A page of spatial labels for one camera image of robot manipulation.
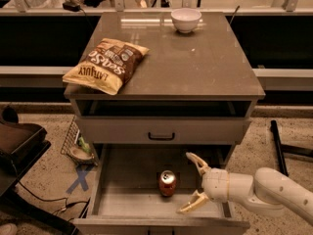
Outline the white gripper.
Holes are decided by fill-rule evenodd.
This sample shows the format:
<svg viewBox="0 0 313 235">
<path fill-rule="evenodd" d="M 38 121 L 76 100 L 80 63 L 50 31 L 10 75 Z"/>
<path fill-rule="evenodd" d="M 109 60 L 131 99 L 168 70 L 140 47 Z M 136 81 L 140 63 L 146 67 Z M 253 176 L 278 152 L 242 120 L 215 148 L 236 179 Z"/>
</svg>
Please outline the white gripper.
<svg viewBox="0 0 313 235">
<path fill-rule="evenodd" d="M 187 152 L 186 157 L 195 164 L 199 175 L 202 176 L 202 188 L 204 192 L 196 190 L 190 201 L 182 206 L 177 212 L 192 212 L 209 200 L 214 202 L 226 203 L 229 195 L 229 173 L 225 169 L 210 168 L 205 160 L 198 155 Z"/>
</svg>

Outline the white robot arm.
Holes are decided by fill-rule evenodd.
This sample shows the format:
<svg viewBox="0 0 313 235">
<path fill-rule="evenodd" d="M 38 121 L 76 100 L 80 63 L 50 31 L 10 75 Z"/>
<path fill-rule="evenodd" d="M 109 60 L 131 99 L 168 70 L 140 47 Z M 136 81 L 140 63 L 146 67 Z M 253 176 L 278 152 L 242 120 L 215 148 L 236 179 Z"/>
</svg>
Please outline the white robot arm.
<svg viewBox="0 0 313 235">
<path fill-rule="evenodd" d="M 278 216 L 287 208 L 309 224 L 313 224 L 313 193 L 289 177 L 269 167 L 259 168 L 255 175 L 231 173 L 226 169 L 212 168 L 202 158 L 187 152 L 200 176 L 200 193 L 178 211 L 192 212 L 208 201 L 238 203 L 250 212 Z"/>
</svg>

